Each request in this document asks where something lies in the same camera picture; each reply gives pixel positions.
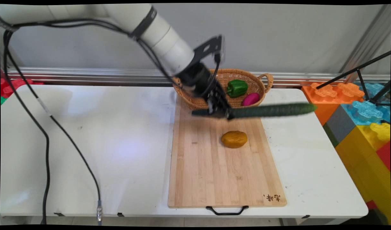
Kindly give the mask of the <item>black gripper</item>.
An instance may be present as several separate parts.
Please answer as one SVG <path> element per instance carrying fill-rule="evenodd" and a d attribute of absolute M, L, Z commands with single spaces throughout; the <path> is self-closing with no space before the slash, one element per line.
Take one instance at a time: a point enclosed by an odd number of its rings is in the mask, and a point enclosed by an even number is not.
<path fill-rule="evenodd" d="M 234 119 L 232 107 L 226 99 L 226 93 L 216 80 L 218 63 L 214 71 L 198 63 L 176 75 L 177 87 L 188 97 L 208 98 L 208 115 L 216 118 Z"/>

